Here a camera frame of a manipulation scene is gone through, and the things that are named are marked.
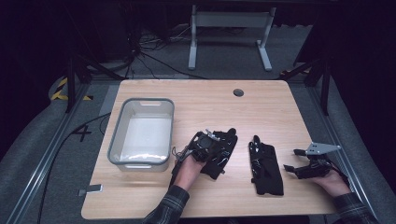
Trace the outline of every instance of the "clear plastic bin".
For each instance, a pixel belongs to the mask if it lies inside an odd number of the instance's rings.
[[[168,168],[175,105],[169,99],[126,100],[107,157],[122,171],[162,172]]]

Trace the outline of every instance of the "gray container rim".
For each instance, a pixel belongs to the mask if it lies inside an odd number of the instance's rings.
[[[169,141],[169,148],[171,148],[171,146],[172,146],[172,132],[173,132],[173,120],[174,120],[174,114],[175,114],[175,103],[174,103],[172,100],[168,99],[168,98],[129,98],[129,99],[125,100],[125,101],[122,103],[122,106],[121,106],[121,109],[120,109],[120,114],[119,114],[119,117],[117,118],[116,127],[114,128],[114,133],[113,133],[113,135],[111,136],[110,145],[109,145],[109,147],[108,147],[107,159],[108,159],[111,163],[113,163],[113,164],[115,164],[115,165],[125,165],[125,164],[136,164],[136,165],[162,165],[162,164],[167,163],[168,160],[169,160],[169,156],[170,156],[171,150],[169,150],[168,155],[167,155],[167,157],[166,157],[166,160],[164,160],[164,161],[162,161],[162,162],[152,162],[152,161],[148,161],[148,162],[139,162],[139,161],[138,161],[138,162],[136,162],[136,161],[113,161],[113,160],[111,160],[111,158],[110,158],[110,151],[111,151],[111,147],[113,146],[113,142],[114,142],[114,138],[115,138],[116,133],[117,133],[117,129],[118,129],[118,127],[119,127],[121,115],[122,115],[122,113],[123,113],[123,108],[125,107],[126,104],[128,104],[128,102],[131,102],[131,101],[167,101],[167,102],[169,102],[169,103],[172,104],[172,123],[171,123],[171,133],[170,133],[170,136],[169,136],[169,138],[170,138],[170,141]]]

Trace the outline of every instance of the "wooden table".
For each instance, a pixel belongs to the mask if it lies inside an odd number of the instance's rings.
[[[242,97],[233,94],[244,92]],[[238,142],[225,174],[215,181],[200,175],[190,190],[183,217],[239,217],[334,213],[332,199],[319,186],[287,173],[283,164],[305,166],[293,154],[307,149],[311,138],[285,81],[262,80],[127,80],[122,81],[106,128],[91,185],[81,214],[87,219],[145,217],[168,189],[173,160],[163,173],[122,172],[107,151],[122,103],[129,98],[168,98],[175,103],[172,146],[180,151],[198,131],[236,129]],[[276,149],[284,196],[260,196],[250,179],[248,143],[253,135]]]

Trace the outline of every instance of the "person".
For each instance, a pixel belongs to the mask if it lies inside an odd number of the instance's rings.
[[[204,166],[204,162],[196,161],[192,156],[188,156],[181,164],[174,184],[166,192],[160,204],[143,219],[142,223],[177,223],[190,198],[188,191]],[[324,177],[310,178],[310,181],[322,186],[333,197],[334,205],[341,218],[336,223],[378,223],[356,193],[349,189],[342,177],[334,170]]]

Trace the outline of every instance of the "plaid shirt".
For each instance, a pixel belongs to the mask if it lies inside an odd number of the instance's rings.
[[[348,193],[334,198],[334,205],[345,224],[378,223],[367,207],[355,193]]]
[[[160,204],[143,219],[142,223],[177,223],[189,198],[190,195],[186,190],[176,185],[171,186]],[[334,198],[334,204],[342,219],[341,222],[337,221],[336,223],[378,223],[355,193],[348,193]]]

